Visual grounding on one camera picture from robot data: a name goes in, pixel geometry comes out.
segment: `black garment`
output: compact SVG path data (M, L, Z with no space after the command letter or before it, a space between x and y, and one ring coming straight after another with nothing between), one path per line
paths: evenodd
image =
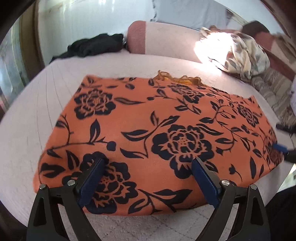
M267 27L265 27L262 23L258 21L250 22L244 25L242 28L243 34L249 35L253 38L255 38L256 34L260 32L269 33L269 30L267 29Z
M277 193L266 206L271 241L296 240L296 186Z
M86 57L101 53L118 52L123 47L123 35L100 34L92 39L81 39L68 46L68 51L60 56L52 57L52 61L57 58L70 58L73 56Z

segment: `mattress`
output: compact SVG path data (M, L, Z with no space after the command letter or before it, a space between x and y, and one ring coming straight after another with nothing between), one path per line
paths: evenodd
M266 100L250 85L232 78L212 66L170 57L119 53L55 60L41 71L15 100L0 124L0 200L24 225L28 224L35 193L32 179L39 156L55 122L86 74L101 77L154 77L158 70L174 77L199 76L203 83L238 94L254 95L273 127L278 119ZM280 143L292 148L288 135L276 131ZM267 204L275 195L292 165L281 163L261 178L259 187ZM62 219L70 240L77 240L60 207ZM223 232L225 240L234 222L237 205ZM172 215L119 217L87 214L102 240L195 240L213 207L206 205Z

